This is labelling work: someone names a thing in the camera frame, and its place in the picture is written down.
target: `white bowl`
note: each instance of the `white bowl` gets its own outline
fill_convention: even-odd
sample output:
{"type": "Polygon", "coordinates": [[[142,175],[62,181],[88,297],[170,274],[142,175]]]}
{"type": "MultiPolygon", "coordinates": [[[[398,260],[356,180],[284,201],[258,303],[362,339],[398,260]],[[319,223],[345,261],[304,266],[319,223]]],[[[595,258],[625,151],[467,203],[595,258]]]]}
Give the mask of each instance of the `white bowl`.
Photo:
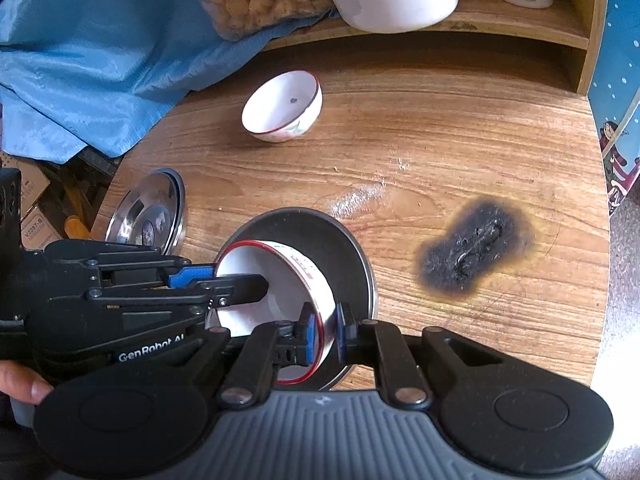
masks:
{"type": "Polygon", "coordinates": [[[324,362],[335,338],[335,301],[331,287],[316,265],[292,247],[277,242],[240,240],[220,254],[216,276],[261,274],[269,282],[267,295],[257,303],[217,310],[220,325],[231,337],[249,335],[261,323],[297,321],[305,301],[316,311],[314,362],[289,366],[278,372],[278,384],[299,384],[324,362]]]}
{"type": "Polygon", "coordinates": [[[304,70],[285,72],[258,88],[244,105],[242,126],[256,139],[284,142],[304,134],[318,118],[322,91],[304,70]]]}

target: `pot lid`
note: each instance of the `pot lid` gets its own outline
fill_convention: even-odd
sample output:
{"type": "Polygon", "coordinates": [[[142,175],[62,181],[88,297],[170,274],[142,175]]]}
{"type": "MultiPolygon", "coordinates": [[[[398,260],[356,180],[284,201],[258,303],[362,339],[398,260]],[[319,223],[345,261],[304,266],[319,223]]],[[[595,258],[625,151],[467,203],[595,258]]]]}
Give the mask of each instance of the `pot lid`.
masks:
{"type": "Polygon", "coordinates": [[[105,240],[160,247],[173,254],[182,238],[184,183],[170,168],[147,175],[131,189],[111,217],[105,240]]]}

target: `wooden table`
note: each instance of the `wooden table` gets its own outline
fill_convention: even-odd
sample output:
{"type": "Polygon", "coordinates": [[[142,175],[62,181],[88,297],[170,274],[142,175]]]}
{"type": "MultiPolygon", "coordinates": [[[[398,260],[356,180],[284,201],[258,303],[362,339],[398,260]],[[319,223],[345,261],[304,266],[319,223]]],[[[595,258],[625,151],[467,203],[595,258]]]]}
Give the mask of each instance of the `wooden table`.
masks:
{"type": "MultiPolygon", "coordinates": [[[[607,299],[606,190],[590,106],[568,91],[554,55],[531,40],[459,32],[260,54],[190,94],[127,154],[93,234],[104,236],[126,190],[163,166],[186,184],[182,254],[194,262],[212,261],[267,210],[332,212],[374,267],[380,319],[413,334],[439,324],[589,383],[607,299]],[[301,139],[260,142],[243,131],[242,106],[292,69],[318,76],[322,113],[301,139]],[[417,279],[418,250],[483,196],[527,218],[528,256],[483,278],[471,297],[437,297],[417,279]]],[[[343,385],[370,380],[357,370],[343,385]]]]}

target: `blue cloth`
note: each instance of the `blue cloth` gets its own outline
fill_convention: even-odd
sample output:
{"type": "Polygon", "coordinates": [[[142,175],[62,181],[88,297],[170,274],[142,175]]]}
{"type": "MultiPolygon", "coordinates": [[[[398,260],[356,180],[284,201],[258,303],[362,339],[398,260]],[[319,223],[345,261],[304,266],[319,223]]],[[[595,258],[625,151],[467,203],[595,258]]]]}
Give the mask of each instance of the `blue cloth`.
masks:
{"type": "Polygon", "coordinates": [[[2,149],[63,163],[90,144],[135,145],[189,90],[238,70],[289,21],[222,40],[198,0],[0,3],[2,149]]]}

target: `finger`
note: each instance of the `finger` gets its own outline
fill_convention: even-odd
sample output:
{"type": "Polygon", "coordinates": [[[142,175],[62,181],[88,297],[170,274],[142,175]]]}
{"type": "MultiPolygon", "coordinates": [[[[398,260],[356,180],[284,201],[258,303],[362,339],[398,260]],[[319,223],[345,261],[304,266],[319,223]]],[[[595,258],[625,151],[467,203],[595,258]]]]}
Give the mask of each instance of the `finger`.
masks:
{"type": "Polygon", "coordinates": [[[0,361],[0,392],[28,404],[40,404],[53,390],[36,372],[14,361],[0,361]]]}

